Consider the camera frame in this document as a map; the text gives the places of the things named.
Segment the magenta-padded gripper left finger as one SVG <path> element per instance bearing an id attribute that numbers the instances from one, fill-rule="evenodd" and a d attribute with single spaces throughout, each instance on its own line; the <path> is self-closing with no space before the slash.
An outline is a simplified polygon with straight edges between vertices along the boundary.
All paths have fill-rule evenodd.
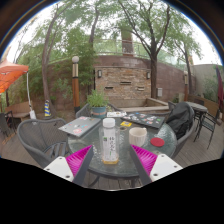
<path id="1" fill-rule="evenodd" d="M 81 186 L 93 155 L 93 146 L 89 145 L 68 157 L 57 157 L 44 170 Z"/>

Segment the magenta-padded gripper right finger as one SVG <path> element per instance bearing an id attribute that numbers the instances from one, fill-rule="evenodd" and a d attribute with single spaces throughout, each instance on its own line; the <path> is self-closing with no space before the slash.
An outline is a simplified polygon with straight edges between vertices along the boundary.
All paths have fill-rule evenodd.
<path id="1" fill-rule="evenodd" d="M 131 146 L 130 155 L 143 185 L 147 185 L 182 169 L 179 164 L 166 154 L 156 155 L 135 145 Z"/>

